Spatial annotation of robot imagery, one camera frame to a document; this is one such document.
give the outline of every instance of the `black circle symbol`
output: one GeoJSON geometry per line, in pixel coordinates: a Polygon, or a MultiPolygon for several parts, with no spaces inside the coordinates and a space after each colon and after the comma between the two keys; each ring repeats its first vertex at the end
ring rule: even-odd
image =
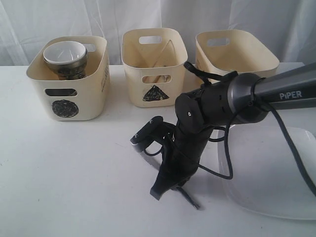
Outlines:
{"type": "Polygon", "coordinates": [[[59,117],[71,118],[79,112],[78,106],[69,100],[56,100],[52,104],[53,112],[59,117]]]}

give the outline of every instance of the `white table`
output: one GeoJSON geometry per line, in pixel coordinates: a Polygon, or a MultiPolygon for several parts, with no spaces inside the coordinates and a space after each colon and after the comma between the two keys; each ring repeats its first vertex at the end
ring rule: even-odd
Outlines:
{"type": "MultiPolygon", "coordinates": [[[[286,71],[300,63],[284,63],[286,71]]],[[[199,170],[185,185],[202,205],[196,211],[178,192],[149,195],[157,172],[129,139],[149,119],[176,122],[174,107],[141,109],[127,95],[122,66],[110,66],[111,92],[96,119],[48,118],[25,75],[0,67],[0,236],[315,236],[316,222],[255,214],[229,201],[221,180],[199,170]]],[[[192,77],[187,76],[185,90],[192,77]]],[[[316,134],[316,109],[281,115],[288,126],[316,134]]],[[[262,124],[275,123],[269,115],[262,124]]],[[[216,145],[203,164],[217,169],[216,145]]]]}

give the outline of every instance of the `white curtain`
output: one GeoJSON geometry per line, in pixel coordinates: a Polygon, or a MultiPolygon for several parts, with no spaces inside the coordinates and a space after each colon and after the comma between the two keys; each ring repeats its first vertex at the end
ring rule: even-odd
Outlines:
{"type": "Polygon", "coordinates": [[[108,40],[110,63],[121,64],[123,34],[176,29],[194,62],[200,32],[251,32],[283,62],[316,61],[316,0],[0,0],[0,65],[29,65],[60,36],[108,40]]]}

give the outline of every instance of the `clear plastic tray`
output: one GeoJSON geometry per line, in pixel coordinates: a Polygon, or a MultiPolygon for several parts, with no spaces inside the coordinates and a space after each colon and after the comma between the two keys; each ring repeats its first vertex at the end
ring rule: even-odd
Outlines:
{"type": "MultiPolygon", "coordinates": [[[[288,127],[304,166],[316,183],[316,139],[308,131],[288,127]]],[[[235,125],[229,133],[234,170],[223,180],[227,196],[240,206],[262,214],[316,220],[316,197],[304,182],[279,127],[235,125]]],[[[218,143],[219,168],[228,174],[224,143],[218,143]]]]}

